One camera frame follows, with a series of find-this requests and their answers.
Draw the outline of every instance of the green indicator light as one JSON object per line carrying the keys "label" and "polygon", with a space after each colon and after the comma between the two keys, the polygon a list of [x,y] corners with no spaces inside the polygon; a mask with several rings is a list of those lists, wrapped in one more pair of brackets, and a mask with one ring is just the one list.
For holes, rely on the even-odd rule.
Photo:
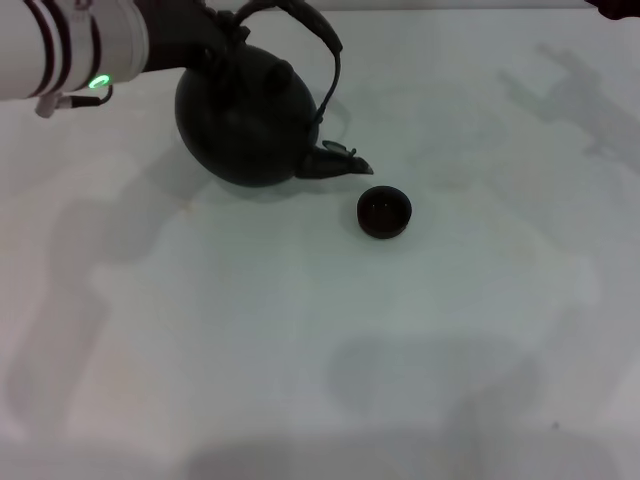
{"label": "green indicator light", "polygon": [[109,75],[100,75],[99,77],[94,78],[89,84],[89,88],[100,88],[106,87],[109,85],[111,81],[111,77]]}

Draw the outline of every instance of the teapot handle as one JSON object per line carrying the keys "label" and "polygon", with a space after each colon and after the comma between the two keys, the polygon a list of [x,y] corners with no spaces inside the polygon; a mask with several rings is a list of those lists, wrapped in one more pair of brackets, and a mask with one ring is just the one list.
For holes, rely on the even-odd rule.
{"label": "teapot handle", "polygon": [[312,129],[322,123],[324,114],[327,110],[327,105],[329,105],[329,101],[338,87],[340,72],[342,69],[340,61],[340,53],[343,49],[342,42],[327,19],[304,0],[250,0],[249,3],[242,6],[234,15],[233,26],[236,28],[240,27],[242,22],[254,13],[269,8],[280,8],[287,12],[307,27],[307,29],[317,35],[333,54],[333,58],[335,60],[333,83],[309,125],[309,129]]}

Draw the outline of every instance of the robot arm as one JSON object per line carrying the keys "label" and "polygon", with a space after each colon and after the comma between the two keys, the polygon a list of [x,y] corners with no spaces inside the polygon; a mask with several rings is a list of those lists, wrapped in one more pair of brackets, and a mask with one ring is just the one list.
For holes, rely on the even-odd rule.
{"label": "robot arm", "polygon": [[197,0],[2,0],[0,100],[41,97],[49,117],[64,92],[188,67],[224,49],[214,16]]}

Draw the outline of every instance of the black cup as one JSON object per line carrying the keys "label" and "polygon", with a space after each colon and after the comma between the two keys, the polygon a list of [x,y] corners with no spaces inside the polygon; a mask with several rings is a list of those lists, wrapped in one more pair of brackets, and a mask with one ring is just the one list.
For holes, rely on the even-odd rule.
{"label": "black cup", "polygon": [[404,232],[412,212],[409,198],[393,187],[374,187],[358,201],[360,228],[381,240],[395,238]]}

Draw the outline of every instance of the black teapot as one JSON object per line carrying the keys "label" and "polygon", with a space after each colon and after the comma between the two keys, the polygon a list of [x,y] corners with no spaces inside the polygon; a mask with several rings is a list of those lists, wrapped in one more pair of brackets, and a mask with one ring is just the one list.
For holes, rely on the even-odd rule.
{"label": "black teapot", "polygon": [[[333,85],[320,108],[284,60],[245,43],[242,22],[278,6],[318,35],[335,58]],[[275,185],[292,177],[322,179],[373,174],[342,145],[316,146],[319,126],[340,77],[342,44],[327,20],[301,0],[253,0],[235,15],[217,13],[229,42],[224,55],[210,52],[178,85],[176,118],[190,152],[218,177],[243,186]]]}

